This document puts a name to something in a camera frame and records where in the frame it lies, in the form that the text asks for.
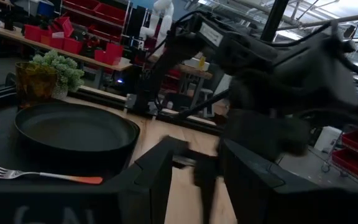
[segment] stool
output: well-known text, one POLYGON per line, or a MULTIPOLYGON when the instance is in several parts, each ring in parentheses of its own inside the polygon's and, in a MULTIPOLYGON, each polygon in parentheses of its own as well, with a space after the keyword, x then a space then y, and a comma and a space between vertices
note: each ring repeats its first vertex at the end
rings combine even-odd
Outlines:
MULTIPOLYGON (((213 94, 214 92, 212 90, 209 90, 209 89, 205 89, 205 88, 202 88, 201 89, 201 93, 204 94, 204 101, 208 100, 208 95, 209 94, 213 94)), ((211 107, 211 113, 208 114, 208 107, 205 107, 203 109, 203 117, 204 118, 212 118, 215 116, 215 112, 214 112, 214 107, 213 105, 210 106, 211 107)))

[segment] lab floor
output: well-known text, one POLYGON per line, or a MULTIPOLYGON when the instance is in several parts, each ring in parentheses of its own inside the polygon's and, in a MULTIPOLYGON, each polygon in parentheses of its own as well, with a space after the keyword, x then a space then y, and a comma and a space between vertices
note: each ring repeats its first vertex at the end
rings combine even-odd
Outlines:
MULTIPOLYGON (((6 75, 15 72, 15 63, 23 62, 21 58, 0 58, 0 85, 5 83, 6 75)), ((352 177, 343 177, 339 169, 334 166, 327 173, 321 171, 328 154, 309 148, 307 156, 284 156, 279 165, 300 177, 308 179, 323 187, 358 188, 358 180, 352 177)))

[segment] black plate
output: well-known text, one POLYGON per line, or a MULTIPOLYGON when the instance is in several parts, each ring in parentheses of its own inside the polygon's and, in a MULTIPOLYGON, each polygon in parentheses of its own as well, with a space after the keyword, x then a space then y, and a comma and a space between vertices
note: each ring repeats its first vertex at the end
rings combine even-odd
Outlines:
POLYGON ((126 147, 136 131, 122 117, 91 106, 49 103, 20 111, 19 132, 31 141, 78 152, 103 152, 126 147))

